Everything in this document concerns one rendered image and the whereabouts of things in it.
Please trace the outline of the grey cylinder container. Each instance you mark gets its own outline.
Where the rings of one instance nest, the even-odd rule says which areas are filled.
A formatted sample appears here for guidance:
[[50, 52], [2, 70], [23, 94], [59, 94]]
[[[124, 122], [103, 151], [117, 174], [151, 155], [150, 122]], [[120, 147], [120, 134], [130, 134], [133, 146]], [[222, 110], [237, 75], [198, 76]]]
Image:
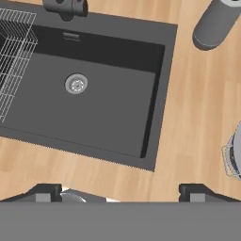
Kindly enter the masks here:
[[192, 33], [192, 41], [201, 51], [217, 48], [241, 15], [241, 0], [211, 0]]

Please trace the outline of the dark grey sink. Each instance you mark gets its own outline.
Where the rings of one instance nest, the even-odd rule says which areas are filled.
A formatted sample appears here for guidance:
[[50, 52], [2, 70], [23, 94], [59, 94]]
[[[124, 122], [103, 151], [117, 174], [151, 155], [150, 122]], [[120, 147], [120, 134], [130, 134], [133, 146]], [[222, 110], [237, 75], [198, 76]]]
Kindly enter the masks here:
[[[153, 170], [176, 25], [97, 13], [65, 23], [36, 13], [39, 43], [0, 137]], [[88, 79], [80, 94], [65, 89], [73, 73]]]

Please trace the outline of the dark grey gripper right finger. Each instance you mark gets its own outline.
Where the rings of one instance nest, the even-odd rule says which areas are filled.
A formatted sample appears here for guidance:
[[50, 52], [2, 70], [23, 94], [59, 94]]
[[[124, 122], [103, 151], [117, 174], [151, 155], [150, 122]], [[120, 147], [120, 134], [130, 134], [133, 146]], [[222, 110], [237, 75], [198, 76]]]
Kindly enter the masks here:
[[215, 193], [204, 184], [179, 184], [179, 202], [239, 202], [239, 200]]

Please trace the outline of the dark grey sink faucet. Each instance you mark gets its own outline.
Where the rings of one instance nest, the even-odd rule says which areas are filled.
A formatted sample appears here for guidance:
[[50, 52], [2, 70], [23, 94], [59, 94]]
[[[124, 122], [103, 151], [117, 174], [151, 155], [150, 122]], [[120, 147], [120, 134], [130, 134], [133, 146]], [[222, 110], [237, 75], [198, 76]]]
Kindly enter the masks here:
[[57, 13], [64, 22], [69, 22], [74, 16], [88, 16], [88, 0], [42, 0], [43, 7]]

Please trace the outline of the silver sink drain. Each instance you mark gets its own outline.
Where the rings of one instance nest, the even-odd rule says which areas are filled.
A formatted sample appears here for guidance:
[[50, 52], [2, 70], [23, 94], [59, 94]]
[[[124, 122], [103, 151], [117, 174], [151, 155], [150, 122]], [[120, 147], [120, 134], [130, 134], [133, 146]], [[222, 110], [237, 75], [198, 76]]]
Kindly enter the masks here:
[[88, 87], [88, 79], [82, 73], [73, 73], [65, 81], [65, 89], [70, 94], [80, 94]]

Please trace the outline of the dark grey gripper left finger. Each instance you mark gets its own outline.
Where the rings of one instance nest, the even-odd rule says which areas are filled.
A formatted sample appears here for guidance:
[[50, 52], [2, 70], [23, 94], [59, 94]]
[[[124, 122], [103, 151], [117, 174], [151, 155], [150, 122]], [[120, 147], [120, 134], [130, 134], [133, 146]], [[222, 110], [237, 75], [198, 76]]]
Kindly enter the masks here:
[[62, 202], [61, 184], [37, 184], [27, 192], [4, 199], [4, 202]]

